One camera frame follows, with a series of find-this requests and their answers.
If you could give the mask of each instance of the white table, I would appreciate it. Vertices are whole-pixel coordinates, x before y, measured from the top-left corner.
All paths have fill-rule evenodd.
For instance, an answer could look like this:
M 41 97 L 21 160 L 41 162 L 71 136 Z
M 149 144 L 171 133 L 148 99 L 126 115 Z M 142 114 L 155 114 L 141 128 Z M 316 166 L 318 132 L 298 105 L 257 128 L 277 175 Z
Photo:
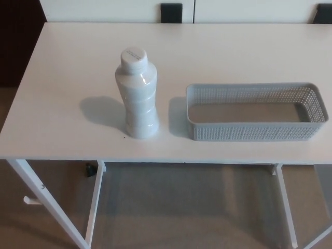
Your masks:
M 143 141 L 123 131 L 114 79 L 121 51 L 133 45 L 145 48 L 158 70 L 160 130 Z M 187 137 L 184 97 L 198 82 L 312 82 L 329 112 L 332 26 L 46 23 L 0 134 L 0 158 L 84 249 L 91 246 L 104 162 L 274 164 L 296 248 L 281 166 L 332 163 L 332 122 L 306 142 L 194 142 Z M 26 159 L 98 161 L 85 239 Z

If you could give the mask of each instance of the storage basket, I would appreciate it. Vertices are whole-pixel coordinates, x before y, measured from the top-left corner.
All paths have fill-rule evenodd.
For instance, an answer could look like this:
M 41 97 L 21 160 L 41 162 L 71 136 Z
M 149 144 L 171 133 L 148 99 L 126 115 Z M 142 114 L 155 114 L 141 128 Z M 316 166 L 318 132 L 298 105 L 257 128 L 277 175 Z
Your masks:
M 193 84 L 187 87 L 189 136 L 197 141 L 301 141 L 328 120 L 310 83 Z

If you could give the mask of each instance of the plastic bottle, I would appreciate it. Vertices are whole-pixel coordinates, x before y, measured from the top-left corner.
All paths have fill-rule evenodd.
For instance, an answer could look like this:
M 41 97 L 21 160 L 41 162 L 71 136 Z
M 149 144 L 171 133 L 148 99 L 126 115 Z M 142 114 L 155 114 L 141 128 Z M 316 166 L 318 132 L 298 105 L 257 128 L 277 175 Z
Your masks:
M 130 47 L 121 53 L 115 79 L 126 107 L 128 134 L 137 139 L 151 137 L 159 128 L 155 106 L 157 70 L 144 49 Z

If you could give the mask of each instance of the cabinet door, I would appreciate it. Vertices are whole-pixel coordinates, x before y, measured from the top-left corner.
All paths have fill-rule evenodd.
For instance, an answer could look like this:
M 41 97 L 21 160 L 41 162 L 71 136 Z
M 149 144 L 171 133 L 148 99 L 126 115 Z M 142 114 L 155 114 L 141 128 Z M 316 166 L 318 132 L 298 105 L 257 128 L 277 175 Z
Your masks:
M 40 0 L 47 21 L 160 22 L 161 0 Z M 183 4 L 183 22 L 192 23 L 194 0 Z
M 17 87 L 46 21 L 39 0 L 0 0 L 0 87 Z
M 195 23 L 308 23 L 332 0 L 196 0 Z

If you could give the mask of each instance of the table frame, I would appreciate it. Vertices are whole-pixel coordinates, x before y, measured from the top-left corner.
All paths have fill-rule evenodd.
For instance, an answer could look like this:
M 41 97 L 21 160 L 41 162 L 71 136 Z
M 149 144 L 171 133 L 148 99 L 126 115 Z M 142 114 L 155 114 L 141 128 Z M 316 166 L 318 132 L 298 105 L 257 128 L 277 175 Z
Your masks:
M 37 200 L 33 200 L 29 199 L 28 197 L 24 197 L 24 201 L 27 204 L 44 205 L 80 249 L 90 249 L 92 244 L 93 230 L 98 208 L 103 173 L 106 171 L 105 161 L 97 161 L 98 170 L 94 184 L 91 209 L 85 238 L 80 234 L 80 232 L 77 230 L 77 228 L 68 218 L 68 216 L 64 213 L 60 205 L 57 203 L 52 194 L 48 191 L 46 186 L 42 183 L 42 181 L 39 179 L 37 174 L 34 172 L 34 170 L 31 168 L 31 166 L 25 159 L 10 159 L 7 161 L 11 165 L 11 167 L 17 172 L 17 174 L 22 178 L 22 180 L 27 184 L 29 189 L 38 198 Z M 298 244 L 296 240 L 295 228 L 293 224 L 291 208 L 289 206 L 285 181 L 282 173 L 282 166 L 282 163 L 274 164 L 272 168 L 272 175 L 275 175 L 276 181 L 278 183 L 287 224 L 289 242 L 291 243 L 292 248 L 297 248 Z
M 312 240 L 304 249 L 310 249 L 320 242 L 323 238 L 328 236 L 332 232 L 332 225 L 329 225 L 322 233 L 320 233 L 314 240 Z

